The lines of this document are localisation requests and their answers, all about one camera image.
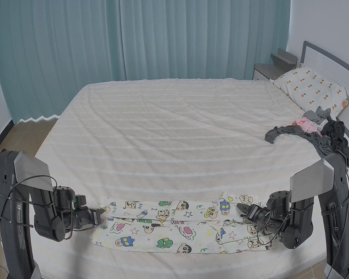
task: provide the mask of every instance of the star print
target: star print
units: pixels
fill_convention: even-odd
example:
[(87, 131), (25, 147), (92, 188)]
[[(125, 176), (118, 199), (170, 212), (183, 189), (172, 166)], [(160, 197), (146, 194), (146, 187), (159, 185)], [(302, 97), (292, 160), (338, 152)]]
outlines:
[(234, 239), (236, 236), (236, 234), (234, 233), (234, 231), (232, 231), (230, 234), (229, 234), (229, 238), (230, 239)]
[(130, 230), (130, 231), (132, 232), (132, 235), (133, 235), (133, 234), (136, 234), (136, 235), (137, 235), (137, 233), (139, 232), (139, 230), (136, 230), (135, 227), (133, 228), (133, 230)]
[(184, 217), (190, 218), (190, 216), (193, 216), (191, 213), (192, 211), (191, 212), (186, 211)]

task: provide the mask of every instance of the teal curtain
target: teal curtain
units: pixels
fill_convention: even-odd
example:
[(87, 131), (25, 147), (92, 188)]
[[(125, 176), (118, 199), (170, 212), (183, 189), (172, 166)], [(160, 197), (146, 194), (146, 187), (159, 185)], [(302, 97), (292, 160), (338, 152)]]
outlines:
[(251, 79), (286, 48), (290, 0), (0, 0), (13, 121), (61, 114), (89, 83)]

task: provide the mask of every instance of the cartoon print blanket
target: cartoon print blanket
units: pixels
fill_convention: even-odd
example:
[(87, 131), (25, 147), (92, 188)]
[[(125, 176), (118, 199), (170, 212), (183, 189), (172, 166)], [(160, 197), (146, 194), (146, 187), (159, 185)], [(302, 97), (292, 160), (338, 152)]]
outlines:
[(218, 201), (123, 201), (104, 198), (96, 245), (122, 250), (174, 253), (235, 253), (274, 246), (273, 235), (247, 224), (237, 203), (261, 204), (257, 196), (222, 193)]

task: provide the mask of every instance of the nightstand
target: nightstand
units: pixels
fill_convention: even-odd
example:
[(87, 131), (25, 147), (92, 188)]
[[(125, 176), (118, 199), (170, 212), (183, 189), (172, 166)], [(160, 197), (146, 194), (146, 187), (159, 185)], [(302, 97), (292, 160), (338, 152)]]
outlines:
[(280, 48), (276, 54), (271, 53), (270, 57), (274, 64), (255, 64), (254, 80), (276, 80), (285, 72), (296, 68), (297, 57)]

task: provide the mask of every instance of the bed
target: bed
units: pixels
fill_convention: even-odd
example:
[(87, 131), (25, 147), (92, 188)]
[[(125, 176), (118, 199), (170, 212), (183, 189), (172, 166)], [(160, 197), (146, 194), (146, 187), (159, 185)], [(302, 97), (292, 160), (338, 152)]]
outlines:
[[(348, 89), (342, 77), (349, 68), (342, 63), (342, 69), (331, 70), (337, 62), (318, 49), (305, 43), (302, 62), (334, 72)], [(339, 118), (349, 129), (349, 109), (343, 112)], [(36, 157), (59, 184), (85, 194), (90, 207), (103, 196), (199, 200), (226, 190), (267, 200), (274, 191), (289, 190), (290, 176), (320, 159), (300, 137), (281, 135), (274, 145), (264, 140), (268, 130), (302, 114), (269, 81), (90, 84), (65, 109)], [(326, 256), (317, 197), (313, 224), (312, 236), (297, 249), (277, 243), (271, 250), (228, 255), (113, 251), (93, 245), (92, 231), (61, 243), (34, 230), (31, 238), (45, 279), (285, 278)]]

